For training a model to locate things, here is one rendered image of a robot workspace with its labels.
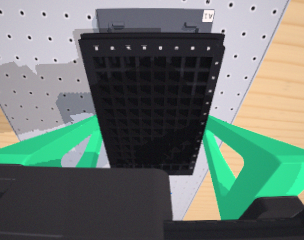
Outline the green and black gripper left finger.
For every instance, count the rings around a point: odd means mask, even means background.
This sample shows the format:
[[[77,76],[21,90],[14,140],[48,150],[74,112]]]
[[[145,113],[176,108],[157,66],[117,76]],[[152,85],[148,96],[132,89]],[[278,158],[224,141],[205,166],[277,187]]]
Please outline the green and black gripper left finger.
[[[90,134],[87,147],[76,167],[96,167],[103,140],[97,115],[0,148],[0,163],[62,167],[62,157]]]

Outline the black well plate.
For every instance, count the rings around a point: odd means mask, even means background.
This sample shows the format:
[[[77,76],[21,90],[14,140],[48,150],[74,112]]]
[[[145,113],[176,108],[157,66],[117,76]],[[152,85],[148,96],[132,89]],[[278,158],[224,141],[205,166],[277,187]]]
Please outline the black well plate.
[[[110,168],[193,175],[225,52],[225,34],[80,36]]]

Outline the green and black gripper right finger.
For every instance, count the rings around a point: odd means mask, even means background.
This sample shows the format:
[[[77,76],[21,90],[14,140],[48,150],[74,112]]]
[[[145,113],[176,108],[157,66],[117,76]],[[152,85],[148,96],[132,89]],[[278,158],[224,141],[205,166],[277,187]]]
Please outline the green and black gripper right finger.
[[[244,166],[237,178],[212,133],[242,156]],[[304,190],[304,149],[300,147],[211,115],[202,140],[221,220],[239,219],[256,198],[297,196]]]

